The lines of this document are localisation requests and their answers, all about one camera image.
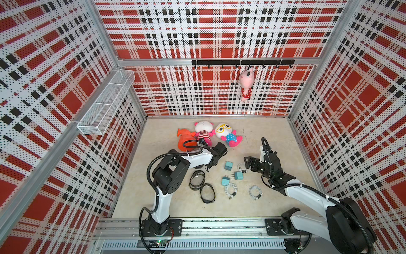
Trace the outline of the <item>teal charger top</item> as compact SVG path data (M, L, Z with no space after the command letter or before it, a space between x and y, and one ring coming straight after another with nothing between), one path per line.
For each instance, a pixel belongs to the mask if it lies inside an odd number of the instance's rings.
M225 170L228 170L228 171L231 171L232 168L233 168L233 163L227 161L227 162L225 163L225 165L224 165L224 169L225 169Z

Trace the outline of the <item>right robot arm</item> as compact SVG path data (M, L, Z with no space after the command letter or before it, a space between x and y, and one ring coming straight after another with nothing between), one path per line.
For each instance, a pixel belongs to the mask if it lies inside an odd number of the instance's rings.
M308 186L283 171L277 152L261 139L260 158L244 157L246 169L261 174L263 183L280 194L308 206L317 215L309 215L297 207L282 213L279 231L285 235L307 232L330 243L342 254L372 254L376 233L358 204L350 199L339 199Z

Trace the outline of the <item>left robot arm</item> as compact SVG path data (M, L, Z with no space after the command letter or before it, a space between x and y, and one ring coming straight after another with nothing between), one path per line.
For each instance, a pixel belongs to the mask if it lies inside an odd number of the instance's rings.
M147 168L147 180L155 191L155 201L152 210L144 207L148 212L145 220L140 220L141 236L163 236L170 232L170 204L174 192L182 184L187 171L198 166L207 169L218 164L227 154L226 146L219 142L210 147L203 140L188 140L182 146L186 152L170 150L154 158Z

